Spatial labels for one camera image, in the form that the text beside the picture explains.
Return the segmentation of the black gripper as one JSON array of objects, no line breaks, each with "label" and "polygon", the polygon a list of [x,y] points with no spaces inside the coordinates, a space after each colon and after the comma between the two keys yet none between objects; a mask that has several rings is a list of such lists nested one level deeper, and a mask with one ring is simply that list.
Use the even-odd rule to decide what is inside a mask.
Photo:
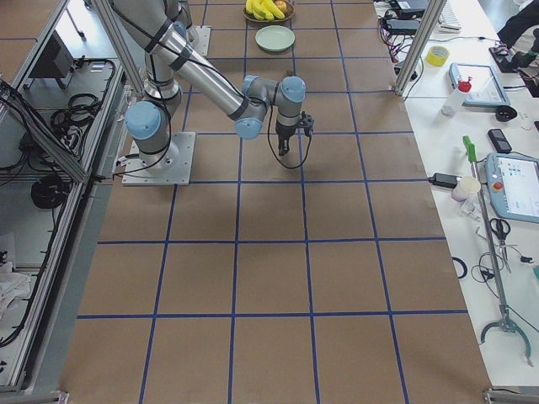
[{"label": "black gripper", "polygon": [[290,152],[290,138],[296,134],[298,123],[294,125],[284,125],[277,121],[275,123],[275,132],[278,136],[278,151],[279,156],[283,157]]}]

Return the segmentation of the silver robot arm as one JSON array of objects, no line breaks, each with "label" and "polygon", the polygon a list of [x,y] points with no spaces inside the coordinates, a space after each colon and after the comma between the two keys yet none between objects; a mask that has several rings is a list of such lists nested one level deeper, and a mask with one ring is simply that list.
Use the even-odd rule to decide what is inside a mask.
[{"label": "silver robot arm", "polygon": [[131,38],[145,51],[151,89],[164,95],[168,81],[179,74],[203,93],[235,124],[243,139],[256,138],[267,114],[277,108],[275,132],[283,157],[290,150],[290,138],[303,130],[312,137],[312,116],[302,111],[306,84],[297,76],[281,81],[247,75],[243,87],[236,88],[189,42],[192,18],[187,1],[111,1]]},{"label": "silver robot arm", "polygon": [[193,45],[198,40],[198,34],[193,27],[192,13],[188,0],[166,0],[163,2],[167,17],[173,22],[174,28]]}]

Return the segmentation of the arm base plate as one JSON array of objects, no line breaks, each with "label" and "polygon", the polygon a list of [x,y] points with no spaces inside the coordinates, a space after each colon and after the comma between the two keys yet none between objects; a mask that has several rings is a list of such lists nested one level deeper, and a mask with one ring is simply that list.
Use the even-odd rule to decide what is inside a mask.
[{"label": "arm base plate", "polygon": [[148,168],[159,156],[151,159],[142,154],[142,158],[128,160],[122,183],[125,186],[188,185],[195,139],[194,132],[174,132],[166,156],[155,166]]},{"label": "arm base plate", "polygon": [[187,29],[189,44],[204,57],[208,56],[211,39],[211,26],[192,25]]}]

